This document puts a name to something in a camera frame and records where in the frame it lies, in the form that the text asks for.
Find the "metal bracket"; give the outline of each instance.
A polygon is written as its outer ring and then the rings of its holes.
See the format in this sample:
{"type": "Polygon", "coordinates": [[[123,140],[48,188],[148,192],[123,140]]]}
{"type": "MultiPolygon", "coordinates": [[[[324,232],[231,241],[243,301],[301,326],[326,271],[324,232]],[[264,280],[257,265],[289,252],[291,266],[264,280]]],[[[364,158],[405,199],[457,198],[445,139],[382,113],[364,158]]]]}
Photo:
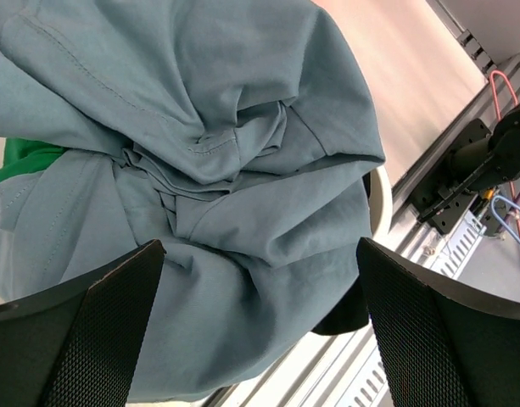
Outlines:
{"type": "Polygon", "coordinates": [[[492,70],[497,69],[494,61],[492,61],[491,57],[478,43],[471,31],[463,31],[463,33],[457,37],[457,41],[484,75],[487,76],[492,70]]]}
{"type": "Polygon", "coordinates": [[[454,181],[446,159],[458,149],[483,140],[489,134],[488,127],[480,119],[469,122],[410,196],[419,218],[426,220],[442,235],[450,233],[477,196],[465,192],[461,184],[454,181]]]}
{"type": "MultiPolygon", "coordinates": [[[[504,202],[496,202],[495,207],[497,208],[497,213],[503,218],[508,214],[508,208],[504,202]]],[[[490,207],[486,210],[481,222],[486,227],[486,231],[484,232],[485,236],[498,237],[501,234],[502,230],[500,228],[500,223],[492,215],[490,207]]]]}

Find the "white bucket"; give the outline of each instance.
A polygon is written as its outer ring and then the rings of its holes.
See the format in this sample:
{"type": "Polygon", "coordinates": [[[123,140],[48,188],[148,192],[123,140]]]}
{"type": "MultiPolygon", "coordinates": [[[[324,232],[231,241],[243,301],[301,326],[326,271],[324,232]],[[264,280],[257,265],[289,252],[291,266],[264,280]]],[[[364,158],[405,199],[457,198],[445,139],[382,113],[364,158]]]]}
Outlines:
{"type": "Polygon", "coordinates": [[[369,197],[372,239],[385,243],[392,223],[394,201],[388,173],[384,166],[371,172],[371,196],[369,197]]]}

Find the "blue cable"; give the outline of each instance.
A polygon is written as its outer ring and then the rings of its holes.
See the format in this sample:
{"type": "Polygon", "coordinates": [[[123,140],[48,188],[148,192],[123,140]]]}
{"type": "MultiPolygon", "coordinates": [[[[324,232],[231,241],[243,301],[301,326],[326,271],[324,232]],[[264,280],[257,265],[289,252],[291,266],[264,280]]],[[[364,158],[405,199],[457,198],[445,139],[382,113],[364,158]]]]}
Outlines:
{"type": "Polygon", "coordinates": [[[495,202],[497,202],[497,201],[505,202],[507,205],[512,206],[514,209],[517,209],[517,211],[519,213],[520,213],[520,206],[513,203],[510,199],[503,197],[502,195],[495,195],[491,199],[491,202],[489,203],[489,207],[491,209],[491,214],[497,219],[497,221],[500,223],[500,225],[503,226],[512,237],[514,237],[514,240],[516,240],[518,242],[518,244],[520,245],[520,236],[518,236],[516,234],[516,232],[509,225],[507,225],[505,220],[503,220],[503,218],[501,218],[499,216],[499,214],[497,213],[497,208],[495,207],[495,202]]]}

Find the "green cloth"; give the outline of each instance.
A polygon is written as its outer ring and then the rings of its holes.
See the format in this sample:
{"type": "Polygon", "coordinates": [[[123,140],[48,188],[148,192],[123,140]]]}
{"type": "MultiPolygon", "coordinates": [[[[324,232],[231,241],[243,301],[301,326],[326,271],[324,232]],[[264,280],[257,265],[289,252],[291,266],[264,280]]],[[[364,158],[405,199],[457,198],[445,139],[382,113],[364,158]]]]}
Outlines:
{"type": "Polygon", "coordinates": [[[0,182],[13,176],[46,170],[65,153],[65,148],[45,142],[8,138],[3,153],[0,182]]]}

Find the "wire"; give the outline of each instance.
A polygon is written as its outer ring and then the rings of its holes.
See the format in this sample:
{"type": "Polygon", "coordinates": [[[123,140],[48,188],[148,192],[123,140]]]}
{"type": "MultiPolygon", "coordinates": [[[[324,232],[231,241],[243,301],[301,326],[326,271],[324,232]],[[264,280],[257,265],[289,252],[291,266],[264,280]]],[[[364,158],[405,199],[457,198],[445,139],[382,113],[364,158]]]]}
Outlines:
{"type": "MultiPolygon", "coordinates": [[[[511,84],[510,80],[508,79],[508,77],[505,75],[505,73],[501,72],[500,70],[492,70],[491,73],[489,74],[489,84],[491,85],[491,91],[492,91],[493,97],[494,97],[494,107],[495,107],[495,114],[497,115],[497,122],[500,122],[501,112],[500,112],[499,98],[497,96],[497,88],[495,87],[495,77],[496,76],[500,76],[503,79],[503,81],[505,81],[506,87],[508,88],[509,92],[512,95],[512,101],[513,101],[515,107],[518,105],[519,102],[517,100],[516,92],[514,92],[514,88],[512,87],[512,84],[511,84]]],[[[520,197],[518,197],[516,195],[516,188],[514,187],[514,182],[510,181],[508,185],[511,190],[512,201],[517,201],[517,198],[519,200],[520,197]]],[[[518,217],[516,217],[515,219],[516,219],[517,235],[520,239],[520,220],[518,219],[518,217]]]]}
{"type": "Polygon", "coordinates": [[[497,208],[495,207],[495,202],[497,201],[503,201],[507,206],[511,206],[513,207],[514,209],[516,209],[517,211],[519,211],[520,213],[520,206],[516,205],[515,203],[513,203],[510,199],[506,199],[505,197],[503,197],[502,195],[495,195],[494,198],[491,200],[491,202],[489,203],[489,206],[491,208],[491,214],[497,219],[497,221],[499,223],[501,223],[503,225],[503,227],[506,229],[506,231],[508,231],[508,233],[514,237],[514,240],[516,240],[518,242],[518,244],[520,245],[520,236],[518,236],[513,229],[511,229],[511,227],[509,225],[507,225],[507,223],[505,223],[505,221],[500,217],[500,215],[497,213],[497,208]]]}

